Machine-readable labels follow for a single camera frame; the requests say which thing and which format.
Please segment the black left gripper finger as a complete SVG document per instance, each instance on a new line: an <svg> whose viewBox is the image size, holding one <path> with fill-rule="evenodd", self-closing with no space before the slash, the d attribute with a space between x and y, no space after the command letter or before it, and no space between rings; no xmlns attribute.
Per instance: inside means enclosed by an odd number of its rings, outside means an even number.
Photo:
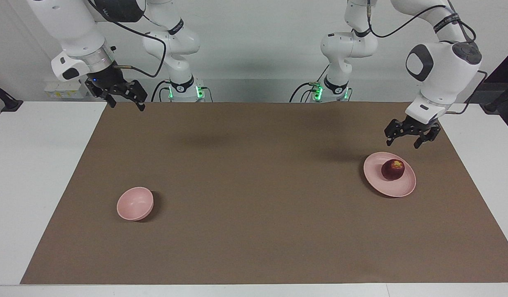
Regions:
<svg viewBox="0 0 508 297"><path fill-rule="evenodd" d="M404 131L404 122L399 120L391 120L391 122L384 129L387 138L386 145L391 146L395 139L403 137L406 133Z"/></svg>
<svg viewBox="0 0 508 297"><path fill-rule="evenodd" d="M431 126L426 132L423 129L418 129L418 139L414 142L414 148L419 149L423 143L434 141L440 130L440 126Z"/></svg>

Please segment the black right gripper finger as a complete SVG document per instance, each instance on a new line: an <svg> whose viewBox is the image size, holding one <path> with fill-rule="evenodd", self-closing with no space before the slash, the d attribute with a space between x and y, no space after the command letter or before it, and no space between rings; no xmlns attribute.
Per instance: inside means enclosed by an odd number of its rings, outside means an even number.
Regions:
<svg viewBox="0 0 508 297"><path fill-rule="evenodd" d="M93 89L90 90L89 92L95 99L101 99L107 102L107 105L109 107L114 108L116 106L116 101L107 90Z"/></svg>
<svg viewBox="0 0 508 297"><path fill-rule="evenodd" d="M123 88L123 97L125 99L131 100L136 104L139 111L143 112L146 107L144 102L146 101L148 94L146 90L144 90L141 83L138 80L125 82L123 84Z"/></svg>

